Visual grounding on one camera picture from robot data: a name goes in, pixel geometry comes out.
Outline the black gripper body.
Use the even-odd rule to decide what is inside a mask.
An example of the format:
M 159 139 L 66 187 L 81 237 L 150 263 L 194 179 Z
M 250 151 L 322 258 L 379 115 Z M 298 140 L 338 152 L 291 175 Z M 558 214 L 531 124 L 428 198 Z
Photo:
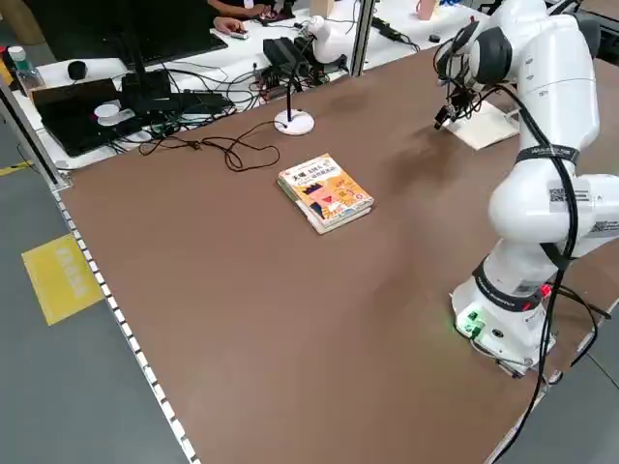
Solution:
M 473 104 L 472 115 L 480 110 L 480 93 L 474 89 L 457 86 L 449 88 L 447 90 L 446 101 L 447 105 L 450 105 L 451 107 L 455 104 L 465 104 L 467 102 L 471 102 Z

